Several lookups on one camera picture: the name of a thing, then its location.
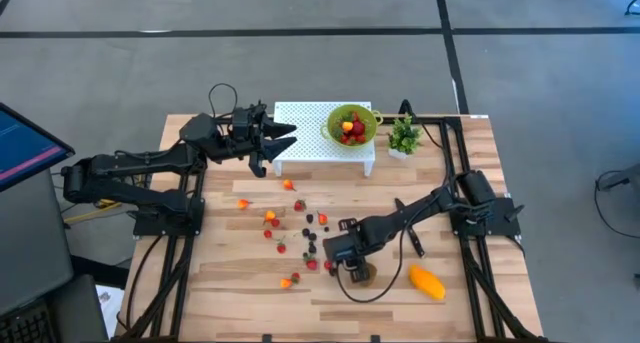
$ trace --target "gray concrete floor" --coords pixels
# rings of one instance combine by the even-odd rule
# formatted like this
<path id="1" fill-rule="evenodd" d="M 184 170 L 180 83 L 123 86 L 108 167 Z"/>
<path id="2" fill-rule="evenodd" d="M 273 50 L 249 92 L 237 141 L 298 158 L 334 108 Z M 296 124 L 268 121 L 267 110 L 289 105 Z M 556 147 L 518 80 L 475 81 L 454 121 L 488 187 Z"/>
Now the gray concrete floor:
<path id="1" fill-rule="evenodd" d="M 628 0 L 447 0 L 456 27 L 640 26 Z M 0 31 L 438 27 L 435 0 L 12 0 Z M 527 264 L 548 337 L 640 336 L 640 241 L 607 230 L 593 180 L 640 162 L 637 35 L 456 36 L 471 113 L 491 116 L 507 184 L 526 204 Z M 158 145 L 169 113 L 208 110 L 216 82 L 240 104 L 411 100 L 455 113 L 441 36 L 0 39 L 0 101 L 73 145 L 78 157 Z M 230 108 L 220 91 L 216 108 Z M 613 225 L 640 234 L 627 187 L 601 197 Z M 70 213 L 83 212 L 78 208 Z M 125 216 L 79 224 L 74 253 L 106 263 L 132 254 Z"/>

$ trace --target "white pot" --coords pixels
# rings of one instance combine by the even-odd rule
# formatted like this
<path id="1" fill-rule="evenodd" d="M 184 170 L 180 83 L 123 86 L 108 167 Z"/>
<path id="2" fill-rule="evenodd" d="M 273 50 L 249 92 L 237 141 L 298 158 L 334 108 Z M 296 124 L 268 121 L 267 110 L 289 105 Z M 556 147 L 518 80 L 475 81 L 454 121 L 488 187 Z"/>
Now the white pot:
<path id="1" fill-rule="evenodd" d="M 407 157 L 409 156 L 407 153 L 402 153 L 399 150 L 392 148 L 389 148 L 389 155 L 393 158 L 402 160 L 407 159 Z"/>

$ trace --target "potted plant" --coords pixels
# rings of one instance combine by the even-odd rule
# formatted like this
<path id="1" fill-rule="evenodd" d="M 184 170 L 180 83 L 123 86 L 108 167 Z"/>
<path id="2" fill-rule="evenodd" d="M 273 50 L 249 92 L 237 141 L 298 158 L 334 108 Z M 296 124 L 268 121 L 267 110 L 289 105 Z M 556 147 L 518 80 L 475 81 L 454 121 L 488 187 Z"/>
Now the potted plant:
<path id="1" fill-rule="evenodd" d="M 420 129 L 411 127 L 411 117 L 406 116 L 400 120 L 396 118 L 393 121 L 393 132 L 389 134 L 389 155 L 406 159 L 409 155 L 416 152 L 420 142 Z"/>

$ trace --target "green plant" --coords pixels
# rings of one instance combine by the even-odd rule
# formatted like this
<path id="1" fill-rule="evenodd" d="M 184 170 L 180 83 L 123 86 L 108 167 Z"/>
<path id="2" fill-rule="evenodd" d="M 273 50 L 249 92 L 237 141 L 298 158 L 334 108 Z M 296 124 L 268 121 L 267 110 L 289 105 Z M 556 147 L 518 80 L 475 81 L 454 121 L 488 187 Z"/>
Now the green plant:
<path id="1" fill-rule="evenodd" d="M 396 118 L 393 121 L 393 132 L 389 134 L 389 147 L 402 153 L 413 154 L 420 145 L 419 128 L 411 128 L 411 117 L 406 116 L 400 120 Z"/>

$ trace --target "keyboard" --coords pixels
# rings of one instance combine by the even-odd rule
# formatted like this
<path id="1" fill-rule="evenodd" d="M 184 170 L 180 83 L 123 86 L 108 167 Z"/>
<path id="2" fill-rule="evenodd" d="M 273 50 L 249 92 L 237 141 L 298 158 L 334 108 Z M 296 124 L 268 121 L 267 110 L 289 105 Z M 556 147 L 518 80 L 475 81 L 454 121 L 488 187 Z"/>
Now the keyboard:
<path id="1" fill-rule="evenodd" d="M 55 343 L 49 311 L 39 300 L 0 318 L 0 343 Z"/>

